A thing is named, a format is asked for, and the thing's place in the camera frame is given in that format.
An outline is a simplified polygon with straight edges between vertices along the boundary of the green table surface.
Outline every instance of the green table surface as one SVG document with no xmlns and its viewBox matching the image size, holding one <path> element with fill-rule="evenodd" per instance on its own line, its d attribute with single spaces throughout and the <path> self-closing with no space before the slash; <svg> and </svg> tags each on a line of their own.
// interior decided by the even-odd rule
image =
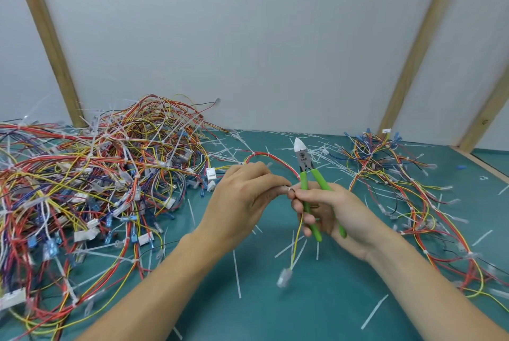
<svg viewBox="0 0 509 341">
<path fill-rule="evenodd" d="M 472 154 L 486 164 L 509 176 L 509 151 L 484 150 L 476 148 Z"/>
</svg>

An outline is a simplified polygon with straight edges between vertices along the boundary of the wooden stud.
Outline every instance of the wooden stud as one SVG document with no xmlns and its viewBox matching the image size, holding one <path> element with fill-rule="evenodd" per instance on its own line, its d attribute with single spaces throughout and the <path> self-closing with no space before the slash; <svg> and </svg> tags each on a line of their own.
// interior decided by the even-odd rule
<svg viewBox="0 0 509 341">
<path fill-rule="evenodd" d="M 475 164 L 478 164 L 480 165 L 482 168 L 484 168 L 485 170 L 487 170 L 489 173 L 491 173 L 492 175 L 498 177 L 500 180 L 502 180 L 503 182 L 506 182 L 507 184 L 509 184 L 509 177 L 506 176 L 505 174 L 503 174 L 502 172 L 500 172 L 499 170 L 493 168 L 491 165 L 485 163 L 484 161 L 482 161 L 481 159 L 475 157 L 474 155 L 470 154 L 470 153 L 467 153 L 467 152 L 464 152 L 462 151 L 461 149 L 459 149 L 457 146 L 450 146 L 450 148 L 452 148 L 453 150 L 455 150 L 456 152 L 462 154 L 463 156 L 465 156 L 466 158 L 470 159 L 471 161 L 473 161 Z"/>
<path fill-rule="evenodd" d="M 86 122 L 82 119 L 84 116 L 81 110 L 81 104 L 78 100 L 78 95 L 76 94 L 76 89 L 74 88 L 71 74 L 56 35 L 51 16 L 49 15 L 46 2 L 44 0 L 27 0 L 27 4 L 34 18 L 35 26 L 41 37 L 46 54 L 48 55 L 49 63 L 60 87 L 60 92 L 64 98 L 71 121 L 77 128 L 84 127 L 86 126 Z"/>
<path fill-rule="evenodd" d="M 461 139 L 460 150 L 472 152 L 484 133 L 509 99 L 509 64 L 493 88 L 489 98 Z"/>
<path fill-rule="evenodd" d="M 392 92 L 392 97 L 385 111 L 382 122 L 378 129 L 378 135 L 382 135 L 383 129 L 389 129 L 394 126 L 398 114 L 403 106 L 405 97 L 407 96 L 410 86 L 419 71 L 420 65 L 424 60 L 424 56 L 428 51 L 429 45 L 433 40 L 438 26 L 442 22 L 442 18 L 449 6 L 450 0 L 431 0 L 428 12 L 420 26 L 419 33 L 415 38 L 410 53 L 401 71 L 398 83 Z"/>
</svg>

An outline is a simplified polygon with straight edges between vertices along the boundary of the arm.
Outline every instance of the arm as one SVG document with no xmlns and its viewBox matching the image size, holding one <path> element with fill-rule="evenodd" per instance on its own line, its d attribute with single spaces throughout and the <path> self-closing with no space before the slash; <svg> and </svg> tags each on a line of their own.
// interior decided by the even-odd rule
<svg viewBox="0 0 509 341">
<path fill-rule="evenodd" d="M 79 340 L 166 339 L 201 280 L 249 235 L 268 203 L 289 185 L 263 163 L 232 166 L 196 230 Z"/>
<path fill-rule="evenodd" d="M 367 261 L 385 281 L 425 340 L 508 340 L 509 335 L 438 273 L 401 235 L 388 228 L 353 193 L 329 183 L 331 191 L 309 182 L 309 191 L 293 186 L 288 197 L 300 215 L 302 201 L 317 203 L 306 224 L 316 223 L 340 246 Z M 347 230 L 339 235 L 338 221 Z M 311 235 L 308 227 L 306 236 Z"/>
</svg>

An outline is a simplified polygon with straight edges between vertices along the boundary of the person's right hand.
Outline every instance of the person's right hand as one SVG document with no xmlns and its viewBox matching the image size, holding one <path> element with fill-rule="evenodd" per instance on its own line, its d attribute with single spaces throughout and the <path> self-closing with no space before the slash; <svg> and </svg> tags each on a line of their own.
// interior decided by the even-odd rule
<svg viewBox="0 0 509 341">
<path fill-rule="evenodd" d="M 316 224 L 318 229 L 331 235 L 341 247 L 363 261 L 380 241 L 398 235 L 353 193 L 339 184 L 328 184 L 332 191 L 321 190 L 318 183 L 309 182 L 308 191 L 301 190 L 300 184 L 296 184 L 288 192 L 288 198 L 292 201 L 292 208 L 297 212 L 299 220 L 304 209 L 302 202 L 309 202 L 312 207 L 312 215 L 304 213 L 304 235 L 311 236 L 308 225 Z M 347 238 L 341 237 L 338 221 L 346 229 Z"/>
</svg>

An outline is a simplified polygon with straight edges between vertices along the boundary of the white wall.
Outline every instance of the white wall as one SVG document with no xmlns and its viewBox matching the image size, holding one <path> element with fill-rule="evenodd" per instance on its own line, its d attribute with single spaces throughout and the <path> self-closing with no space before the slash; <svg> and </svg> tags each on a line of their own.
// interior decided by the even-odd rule
<svg viewBox="0 0 509 341">
<path fill-rule="evenodd" d="M 487 150 L 509 151 L 509 101 L 502 108 L 497 117 L 477 144 L 476 148 Z"/>
<path fill-rule="evenodd" d="M 185 93 L 226 127 L 341 134 L 378 127 L 429 1 L 47 3 L 84 108 Z"/>
<path fill-rule="evenodd" d="M 508 62 L 509 0 L 453 0 L 394 130 L 409 141 L 457 145 Z M 497 144 L 509 150 L 507 138 Z"/>
<path fill-rule="evenodd" d="M 0 120 L 69 122 L 46 52 L 25 0 L 0 0 Z"/>
</svg>

